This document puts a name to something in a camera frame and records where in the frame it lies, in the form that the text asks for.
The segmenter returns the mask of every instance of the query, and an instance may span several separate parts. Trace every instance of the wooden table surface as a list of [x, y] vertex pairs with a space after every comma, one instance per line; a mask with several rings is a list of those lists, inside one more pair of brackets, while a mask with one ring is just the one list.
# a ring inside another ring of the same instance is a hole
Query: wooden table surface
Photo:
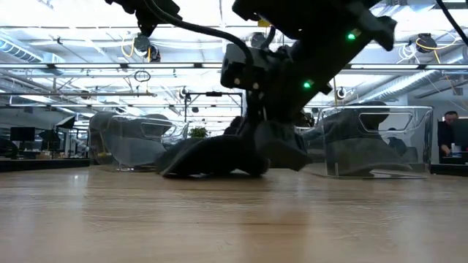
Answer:
[[468, 180], [0, 174], [0, 262], [468, 262]]

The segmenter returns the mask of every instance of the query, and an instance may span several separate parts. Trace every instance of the ceiling light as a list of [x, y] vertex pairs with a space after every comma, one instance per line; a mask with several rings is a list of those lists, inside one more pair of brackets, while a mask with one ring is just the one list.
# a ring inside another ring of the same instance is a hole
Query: ceiling light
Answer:
[[8, 104], [10, 107], [46, 107], [44, 104]]
[[88, 107], [87, 104], [52, 104], [51, 107]]
[[134, 104], [133, 107], [161, 107], [161, 105], [152, 105], [152, 104]]
[[426, 69], [468, 69], [468, 65], [427, 65]]
[[128, 59], [126, 59], [125, 57], [118, 57], [118, 59], [123, 60], [126, 63], [130, 63], [130, 61]]
[[0, 69], [47, 69], [47, 64], [0, 64]]
[[60, 110], [66, 112], [66, 113], [76, 114], [76, 112], [74, 112], [73, 110], [68, 110], [68, 109], [65, 109], [65, 108], [60, 108]]
[[120, 64], [55, 64], [57, 69], [120, 69]]
[[55, 102], [53, 99], [46, 98], [44, 96], [36, 96], [36, 95], [21, 95], [20, 96], [23, 99], [30, 99], [35, 102], [42, 102], [42, 103], [48, 103], [48, 102]]
[[83, 115], [83, 116], [86, 116], [88, 118], [91, 118], [91, 117], [94, 116], [94, 113], [80, 113], [80, 114]]
[[362, 64], [351, 65], [351, 69], [417, 69], [419, 65]]
[[93, 104], [91, 107], [127, 107], [127, 104]]
[[193, 63], [140, 63], [140, 64], [128, 64], [129, 68], [132, 69], [175, 69], [175, 68], [194, 68]]
[[202, 68], [205, 68], [205, 69], [221, 69], [222, 64], [221, 63], [204, 63], [204, 64], [202, 64]]

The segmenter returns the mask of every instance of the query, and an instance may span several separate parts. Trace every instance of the clear plastic bin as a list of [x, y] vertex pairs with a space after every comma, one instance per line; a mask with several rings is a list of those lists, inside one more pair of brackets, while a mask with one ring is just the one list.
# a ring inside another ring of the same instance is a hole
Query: clear plastic bin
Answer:
[[187, 138], [189, 124], [129, 115], [91, 120], [91, 161], [105, 170], [152, 170], [154, 162]]
[[303, 133], [312, 173], [332, 178], [427, 178], [432, 108], [341, 106]]

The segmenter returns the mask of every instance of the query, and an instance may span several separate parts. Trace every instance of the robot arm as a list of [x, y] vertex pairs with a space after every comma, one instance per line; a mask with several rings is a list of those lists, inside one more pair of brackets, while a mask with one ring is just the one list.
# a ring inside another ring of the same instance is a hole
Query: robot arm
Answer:
[[160, 23], [171, 23], [201, 34], [232, 42], [225, 53], [221, 84], [249, 91], [249, 107], [260, 109], [268, 119], [293, 121], [318, 92], [327, 94], [328, 82], [364, 47], [375, 40], [386, 50], [393, 48], [396, 21], [376, 18], [369, 8], [378, 0], [235, 0], [233, 12], [244, 20], [268, 21], [292, 47], [276, 52], [249, 48], [239, 38], [223, 31], [183, 22], [180, 8], [171, 0], [105, 0], [135, 13], [146, 36]]

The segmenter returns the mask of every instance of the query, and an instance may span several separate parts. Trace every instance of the gray cloth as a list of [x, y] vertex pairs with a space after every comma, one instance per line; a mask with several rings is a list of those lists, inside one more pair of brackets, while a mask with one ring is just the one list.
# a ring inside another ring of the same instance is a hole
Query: gray cloth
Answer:
[[152, 114], [126, 118], [116, 113], [99, 112], [90, 120], [91, 146], [107, 150], [120, 164], [135, 167], [153, 164], [166, 150], [162, 136], [171, 127], [166, 116]]
[[323, 118], [321, 123], [303, 133], [308, 151], [323, 150], [328, 171], [340, 175], [369, 172], [373, 169], [411, 170], [394, 149], [387, 145], [378, 132], [388, 114], [383, 102], [369, 102], [363, 106], [382, 106], [382, 109], [345, 109]]
[[392, 149], [397, 152], [400, 156], [403, 156], [407, 150], [408, 147], [406, 144], [404, 144], [404, 141], [395, 137], [390, 137], [388, 138], [390, 142], [388, 143], [388, 146], [390, 146]]

